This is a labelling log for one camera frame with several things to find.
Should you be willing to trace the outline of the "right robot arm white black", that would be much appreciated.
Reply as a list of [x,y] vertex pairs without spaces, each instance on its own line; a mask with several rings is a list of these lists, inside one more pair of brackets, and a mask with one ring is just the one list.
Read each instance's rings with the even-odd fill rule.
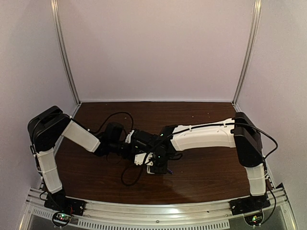
[[149,151],[148,174],[165,174],[168,161],[177,152],[189,149],[235,148],[239,163],[245,168],[250,195],[231,200],[233,213],[251,212],[270,205],[266,188],[266,165],[262,155],[260,131],[243,113],[234,118],[202,125],[166,126]]

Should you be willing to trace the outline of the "white remote control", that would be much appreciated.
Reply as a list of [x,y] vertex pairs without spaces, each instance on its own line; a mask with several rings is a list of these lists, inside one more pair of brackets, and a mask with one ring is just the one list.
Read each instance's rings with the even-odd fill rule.
[[146,171],[148,174],[154,174],[153,172],[151,172],[151,166],[147,165]]

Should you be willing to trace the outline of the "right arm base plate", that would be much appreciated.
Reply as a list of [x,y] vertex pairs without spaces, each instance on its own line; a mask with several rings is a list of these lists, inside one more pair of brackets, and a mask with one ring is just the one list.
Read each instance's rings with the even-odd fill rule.
[[233,199],[229,201],[232,215],[249,213],[271,205],[268,195],[248,196],[244,198]]

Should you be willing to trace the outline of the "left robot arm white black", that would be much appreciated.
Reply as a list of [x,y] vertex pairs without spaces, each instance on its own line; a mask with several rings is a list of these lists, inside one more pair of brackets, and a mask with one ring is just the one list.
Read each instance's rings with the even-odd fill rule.
[[122,124],[104,122],[93,131],[56,105],[32,118],[27,130],[37,170],[50,195],[59,195],[64,190],[56,163],[56,155],[64,139],[99,157],[115,153],[129,161],[135,159],[132,145],[121,138],[128,134]]

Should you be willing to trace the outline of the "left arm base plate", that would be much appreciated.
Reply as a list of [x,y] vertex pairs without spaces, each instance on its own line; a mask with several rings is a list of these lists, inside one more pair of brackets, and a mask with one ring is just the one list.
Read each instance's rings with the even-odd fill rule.
[[48,195],[44,202],[44,207],[54,211],[64,212],[65,214],[72,214],[75,216],[82,216],[85,208],[85,201],[68,198],[63,195]]

